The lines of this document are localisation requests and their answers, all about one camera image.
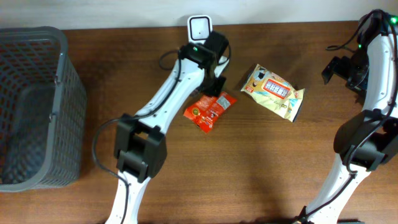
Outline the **red snack packet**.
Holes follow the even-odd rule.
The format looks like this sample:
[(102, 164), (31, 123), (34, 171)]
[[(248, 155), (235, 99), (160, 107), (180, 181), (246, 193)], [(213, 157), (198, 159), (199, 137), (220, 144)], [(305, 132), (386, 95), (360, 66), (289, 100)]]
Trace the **red snack packet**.
[(219, 96), (203, 95), (197, 102), (189, 106), (183, 115), (202, 131), (209, 133), (220, 116), (235, 102), (237, 99), (225, 91), (222, 91)]

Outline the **yellow snack bag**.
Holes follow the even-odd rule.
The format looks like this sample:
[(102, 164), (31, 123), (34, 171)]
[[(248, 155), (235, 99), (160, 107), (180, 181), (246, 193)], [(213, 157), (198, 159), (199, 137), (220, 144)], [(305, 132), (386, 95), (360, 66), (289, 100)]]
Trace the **yellow snack bag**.
[(296, 90), (276, 73), (256, 64), (240, 91), (281, 118), (294, 122), (301, 109), (305, 89)]

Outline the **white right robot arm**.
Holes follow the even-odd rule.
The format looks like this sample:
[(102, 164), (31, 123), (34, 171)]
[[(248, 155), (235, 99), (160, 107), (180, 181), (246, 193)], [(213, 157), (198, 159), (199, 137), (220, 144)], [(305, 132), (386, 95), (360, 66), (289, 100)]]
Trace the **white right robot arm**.
[(359, 114), (338, 129), (333, 167), (317, 197), (294, 223), (338, 223), (358, 185), (397, 154), (397, 16), (373, 9), (359, 20), (350, 38), (358, 48), (350, 58), (334, 57), (322, 71), (363, 99)]

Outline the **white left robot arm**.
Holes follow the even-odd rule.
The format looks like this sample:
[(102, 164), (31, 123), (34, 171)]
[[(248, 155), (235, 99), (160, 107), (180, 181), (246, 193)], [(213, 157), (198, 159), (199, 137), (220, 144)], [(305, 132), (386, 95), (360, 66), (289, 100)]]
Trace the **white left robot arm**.
[(228, 39), (216, 31), (202, 44), (181, 46), (169, 77), (148, 104), (133, 116), (114, 119), (118, 189), (107, 223), (137, 223), (145, 189), (166, 160), (165, 135), (173, 118), (193, 92), (221, 94), (229, 48)]

